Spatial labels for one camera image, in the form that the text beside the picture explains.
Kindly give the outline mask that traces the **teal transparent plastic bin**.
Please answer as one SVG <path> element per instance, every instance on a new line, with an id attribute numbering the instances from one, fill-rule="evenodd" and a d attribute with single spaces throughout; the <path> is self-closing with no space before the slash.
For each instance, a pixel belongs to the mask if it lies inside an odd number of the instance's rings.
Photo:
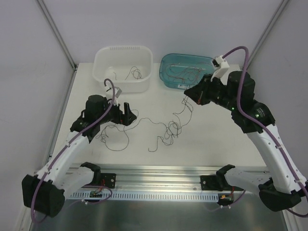
<path id="1" fill-rule="evenodd" d="M 178 89 L 178 84 L 195 86 L 203 75 L 213 74 L 212 58 L 206 56 L 170 53 L 160 63 L 159 77 L 164 85 Z"/>

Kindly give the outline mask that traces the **white plastic tub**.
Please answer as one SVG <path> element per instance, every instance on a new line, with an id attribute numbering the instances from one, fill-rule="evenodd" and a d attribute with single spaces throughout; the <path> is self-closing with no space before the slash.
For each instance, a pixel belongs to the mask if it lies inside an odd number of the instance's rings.
<path id="1" fill-rule="evenodd" d="M 123 93 L 142 93 L 149 88 L 153 64 L 145 46 L 108 46 L 95 54 L 92 77 L 101 87 L 108 78 Z"/>

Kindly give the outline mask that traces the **aluminium mounting rail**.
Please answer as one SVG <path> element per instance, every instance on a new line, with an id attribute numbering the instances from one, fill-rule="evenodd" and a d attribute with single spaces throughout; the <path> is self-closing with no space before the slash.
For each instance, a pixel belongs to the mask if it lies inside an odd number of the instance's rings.
<path id="1" fill-rule="evenodd" d="M 115 173 L 116 191 L 200 192 L 201 175 L 215 175 L 218 167 L 134 166 L 98 164 L 103 173 Z"/>

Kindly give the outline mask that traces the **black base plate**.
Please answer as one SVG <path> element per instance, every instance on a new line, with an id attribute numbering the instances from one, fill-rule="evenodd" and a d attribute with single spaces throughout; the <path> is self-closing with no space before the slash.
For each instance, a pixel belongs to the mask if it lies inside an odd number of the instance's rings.
<path id="1" fill-rule="evenodd" d="M 99 180 L 99 186 L 108 187 L 114 189 L 116 184 L 116 174 L 115 173 L 101 173 Z"/>
<path id="2" fill-rule="evenodd" d="M 229 185 L 217 175 L 201 175 L 200 184 L 202 191 L 243 191 L 242 188 Z"/>

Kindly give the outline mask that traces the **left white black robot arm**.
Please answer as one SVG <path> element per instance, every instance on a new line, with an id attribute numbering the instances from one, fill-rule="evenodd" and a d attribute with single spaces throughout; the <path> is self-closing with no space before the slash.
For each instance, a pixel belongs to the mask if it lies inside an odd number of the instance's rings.
<path id="1" fill-rule="evenodd" d="M 129 103 L 124 103 L 121 109 L 115 98 L 89 96 L 59 153 L 36 174 L 26 175 L 22 180 L 23 201 L 30 208 L 32 221 L 38 222 L 36 212 L 51 218 L 58 215 L 68 197 L 81 187 L 102 186 L 101 169 L 96 164 L 85 162 L 76 172 L 67 174 L 67 171 L 100 132 L 102 124 L 112 122 L 129 126 L 136 118 Z"/>

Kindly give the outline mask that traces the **left aluminium frame post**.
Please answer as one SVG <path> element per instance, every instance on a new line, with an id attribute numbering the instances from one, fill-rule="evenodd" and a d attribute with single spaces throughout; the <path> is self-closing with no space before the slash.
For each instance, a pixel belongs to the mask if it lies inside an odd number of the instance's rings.
<path id="1" fill-rule="evenodd" d="M 75 71 L 77 69 L 77 64 L 74 61 L 46 3 L 44 0 L 35 0 L 36 4 L 38 5 L 38 7 L 40 8 L 40 11 L 42 12 L 45 20 L 47 21 L 47 24 L 49 25 L 55 39 L 57 40 L 58 44 L 60 45 L 60 48 L 65 56 L 65 58 L 67 59 L 70 67 L 73 69 L 73 71 Z"/>

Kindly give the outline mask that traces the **aluminium frame post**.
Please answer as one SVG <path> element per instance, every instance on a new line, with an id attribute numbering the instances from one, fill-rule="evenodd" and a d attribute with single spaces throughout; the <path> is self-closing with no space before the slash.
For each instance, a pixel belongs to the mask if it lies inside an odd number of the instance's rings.
<path id="1" fill-rule="evenodd" d="M 47 24 L 49 25 L 55 39 L 57 40 L 58 44 L 60 45 L 60 48 L 65 56 L 65 58 L 67 59 L 70 67 L 73 69 L 73 71 L 75 71 L 77 69 L 77 64 L 74 61 L 46 3 L 44 0 L 35 0 L 36 4 L 38 5 L 38 7 L 40 8 L 40 11 L 42 12 L 45 20 L 47 21 Z"/>
<path id="2" fill-rule="evenodd" d="M 269 22 L 267 23 L 265 29 L 263 30 L 261 36 L 259 37 L 257 43 L 255 44 L 253 50 L 250 52 L 247 68 L 249 68 L 252 62 L 255 60 L 257 54 L 259 53 L 260 49 L 262 48 L 263 44 L 265 43 L 266 39 L 269 37 L 270 33 L 274 29 L 275 25 L 277 24 L 278 20 L 280 19 L 283 12 L 286 10 L 287 6 L 289 5 L 290 0 L 281 0 L 278 7 L 274 11 L 272 17 L 270 18 Z"/>

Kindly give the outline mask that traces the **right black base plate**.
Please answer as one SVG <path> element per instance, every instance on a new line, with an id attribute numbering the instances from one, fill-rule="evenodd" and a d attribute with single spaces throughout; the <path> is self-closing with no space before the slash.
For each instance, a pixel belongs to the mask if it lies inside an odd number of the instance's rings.
<path id="1" fill-rule="evenodd" d="M 201 175 L 200 184 L 202 191 L 243 191 L 242 188 L 229 185 L 217 175 Z"/>

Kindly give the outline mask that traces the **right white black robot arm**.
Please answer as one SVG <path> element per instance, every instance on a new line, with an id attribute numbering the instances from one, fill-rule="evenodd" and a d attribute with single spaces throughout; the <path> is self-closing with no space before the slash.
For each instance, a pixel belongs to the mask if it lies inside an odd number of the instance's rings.
<path id="1" fill-rule="evenodd" d="M 231 187 L 247 190 L 259 196 L 271 211 L 289 210 L 301 202 L 308 189 L 307 179 L 300 173 L 283 147 L 275 119 L 269 108 L 254 99 L 255 81 L 248 73 L 243 83 L 241 71 L 232 71 L 227 84 L 211 75 L 184 91 L 198 105 L 213 102 L 231 112 L 231 118 L 248 136 L 269 169 L 265 178 L 226 165 L 215 176 L 202 177 L 201 181 L 212 190 L 230 190 Z"/>

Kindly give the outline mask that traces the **right aluminium frame post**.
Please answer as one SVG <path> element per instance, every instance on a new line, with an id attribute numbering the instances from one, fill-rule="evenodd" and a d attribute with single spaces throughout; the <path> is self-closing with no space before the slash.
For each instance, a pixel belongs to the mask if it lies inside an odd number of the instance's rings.
<path id="1" fill-rule="evenodd" d="M 252 62 L 255 60 L 257 54 L 259 53 L 260 49 L 262 48 L 263 44 L 265 43 L 266 39 L 269 37 L 270 33 L 274 29 L 275 25 L 277 24 L 278 20 L 280 19 L 283 12 L 286 10 L 287 6 L 289 5 L 290 0 L 281 0 L 278 7 L 274 11 L 272 17 L 270 18 L 269 22 L 267 23 L 265 29 L 263 30 L 261 36 L 259 37 L 257 43 L 255 44 L 253 50 L 250 52 L 247 68 L 249 68 Z"/>

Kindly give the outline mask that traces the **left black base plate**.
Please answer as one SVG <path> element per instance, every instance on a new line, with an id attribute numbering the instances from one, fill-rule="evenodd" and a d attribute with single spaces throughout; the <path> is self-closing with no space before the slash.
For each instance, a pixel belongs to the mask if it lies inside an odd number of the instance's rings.
<path id="1" fill-rule="evenodd" d="M 114 189 L 116 184 L 116 174 L 115 173 L 101 173 L 99 180 L 99 186 L 108 187 Z"/>

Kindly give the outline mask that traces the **label sticker on bin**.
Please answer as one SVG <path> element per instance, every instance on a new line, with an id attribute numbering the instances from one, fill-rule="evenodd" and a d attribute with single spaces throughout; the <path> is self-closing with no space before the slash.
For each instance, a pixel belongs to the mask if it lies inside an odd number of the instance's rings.
<path id="1" fill-rule="evenodd" d="M 192 86 L 191 85 L 182 85 L 182 84 L 178 84 L 177 88 L 178 89 L 182 89 L 182 90 L 187 90 L 190 89 Z"/>

